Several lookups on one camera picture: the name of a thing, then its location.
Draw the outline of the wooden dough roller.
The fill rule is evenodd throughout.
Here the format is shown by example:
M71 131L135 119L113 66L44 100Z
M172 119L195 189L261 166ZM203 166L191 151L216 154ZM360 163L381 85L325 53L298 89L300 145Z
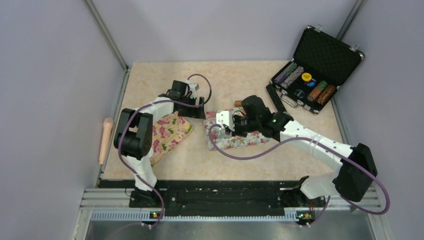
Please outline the wooden dough roller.
M242 107L242 101L241 100L236 100L234 102L234 107L236 108L241 108Z

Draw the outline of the floral tray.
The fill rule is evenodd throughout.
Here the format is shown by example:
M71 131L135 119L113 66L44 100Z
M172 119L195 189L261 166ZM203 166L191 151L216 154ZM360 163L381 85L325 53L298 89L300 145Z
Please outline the floral tray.
M203 121L204 136L206 148L210 151L215 151L214 145L209 138L209 129L216 124L216 114L218 111L207 111L205 120ZM248 133L246 136L225 136L225 130L219 127L214 127L211 130L211 138L220 149L243 148L248 146L256 146L268 143L269 138L263 136L260 132L255 131Z

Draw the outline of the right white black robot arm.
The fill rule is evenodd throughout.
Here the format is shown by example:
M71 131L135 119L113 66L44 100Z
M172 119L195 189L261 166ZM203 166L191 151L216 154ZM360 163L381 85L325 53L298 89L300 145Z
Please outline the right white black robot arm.
M237 135L259 132L280 143L288 141L332 170L331 173L319 176L303 177L299 189L293 192L293 200L297 205L307 206L321 196L340 195L356 203L362 200L373 180L357 166L373 176L378 174L371 149L367 145L358 143L352 146L331 140L301 125L284 107L272 113L256 95L245 98L240 104L245 115L234 117Z

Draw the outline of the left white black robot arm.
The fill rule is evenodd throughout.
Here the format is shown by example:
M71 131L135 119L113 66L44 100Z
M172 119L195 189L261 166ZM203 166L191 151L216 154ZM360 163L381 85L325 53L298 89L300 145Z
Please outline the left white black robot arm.
M154 153L153 126L173 113L180 117L205 119L204 106L211 96L197 96L198 88L196 83L175 80L166 93L158 95L152 102L138 109L125 108L121 111L113 145L121 162L134 175L135 189L130 195L133 198L130 206L162 206L163 198L155 188L158 179L150 160Z

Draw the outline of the folded floral cloth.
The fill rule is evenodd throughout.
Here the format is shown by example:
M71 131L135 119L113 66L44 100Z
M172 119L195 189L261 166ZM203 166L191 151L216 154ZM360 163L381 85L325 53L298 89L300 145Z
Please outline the folded floral cloth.
M152 167L175 149L193 130L193 125L184 117L171 113L153 124L152 149L149 158Z

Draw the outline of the black microphone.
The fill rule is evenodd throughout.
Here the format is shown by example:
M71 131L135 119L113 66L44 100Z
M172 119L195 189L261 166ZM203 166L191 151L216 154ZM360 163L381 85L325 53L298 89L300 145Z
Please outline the black microphone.
M278 112L283 112L283 113L287 114L288 113L287 109L283 105L283 102L282 102L281 98L279 97L275 87L270 83L265 88L266 88L266 91L267 91L271 101L273 102L276 110Z

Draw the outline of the grey poker chip stack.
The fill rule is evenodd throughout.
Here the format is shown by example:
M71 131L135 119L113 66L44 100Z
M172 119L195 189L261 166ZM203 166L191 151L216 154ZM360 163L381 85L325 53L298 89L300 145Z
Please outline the grey poker chip stack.
M281 86L287 89L303 72L304 67L298 66L282 83Z

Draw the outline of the purple poker chip stack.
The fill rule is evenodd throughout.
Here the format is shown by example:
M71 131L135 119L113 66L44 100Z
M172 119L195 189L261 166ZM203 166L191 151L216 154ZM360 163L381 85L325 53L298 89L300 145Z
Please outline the purple poker chip stack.
M275 83L281 84L298 67L295 62L290 62L274 79Z

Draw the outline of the yellow dealer button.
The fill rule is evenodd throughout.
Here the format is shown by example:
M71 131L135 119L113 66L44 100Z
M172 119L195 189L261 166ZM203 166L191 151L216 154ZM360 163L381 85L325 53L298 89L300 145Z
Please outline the yellow dealer button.
M312 75L311 75L310 73L308 73L308 72L304 72L304 73L301 75L301 79L302 79L304 82L309 82L309 81L311 81L311 80L312 80Z

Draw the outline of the blue poker chip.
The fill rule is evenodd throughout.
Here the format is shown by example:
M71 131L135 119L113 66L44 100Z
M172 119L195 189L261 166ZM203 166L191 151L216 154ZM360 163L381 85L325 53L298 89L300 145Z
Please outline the blue poker chip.
M315 87L317 85L317 81L312 78L311 80L306 82L305 85L308 86L308 87Z

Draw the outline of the green poker chip stack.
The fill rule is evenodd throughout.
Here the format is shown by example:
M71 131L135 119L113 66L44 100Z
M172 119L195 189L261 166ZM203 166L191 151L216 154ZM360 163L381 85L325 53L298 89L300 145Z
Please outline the green poker chip stack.
M328 83L326 81L321 81L306 97L306 99L310 102L314 102L318 96L325 90L325 88L328 86Z

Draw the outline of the brown poker chip stack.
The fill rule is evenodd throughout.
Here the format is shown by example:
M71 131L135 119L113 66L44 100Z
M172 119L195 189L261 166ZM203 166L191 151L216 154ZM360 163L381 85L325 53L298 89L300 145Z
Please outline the brown poker chip stack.
M334 85L328 85L316 101L320 105L324 105L324 103L331 97L331 95L334 93L336 89L337 88Z

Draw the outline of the black poker chip case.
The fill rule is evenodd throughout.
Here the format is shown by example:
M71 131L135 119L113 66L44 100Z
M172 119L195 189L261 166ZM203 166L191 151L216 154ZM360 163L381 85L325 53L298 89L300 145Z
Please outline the black poker chip case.
M292 59L270 79L269 83L281 94L282 101L284 97L288 97L287 103L292 107L301 106L313 114L319 114L364 59L365 54L359 50L358 44L348 45L323 32L321 26L308 25L303 30ZM310 73L312 79L316 80L316 86L321 81L326 81L328 85L336 87L324 105L317 102L321 94L313 102L307 100L307 96L316 86L306 86L306 82L302 80L303 73L288 88L283 88L282 84L274 82L274 78L290 62L296 63L297 67L304 67L303 73Z

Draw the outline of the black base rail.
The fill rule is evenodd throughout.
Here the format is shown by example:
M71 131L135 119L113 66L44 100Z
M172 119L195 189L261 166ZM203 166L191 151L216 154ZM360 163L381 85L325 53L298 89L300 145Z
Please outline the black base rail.
M164 206L166 217L279 217L289 208L317 210L322 197L307 198L297 181L158 180L155 191L134 180L101 180L100 189L129 190L129 207Z

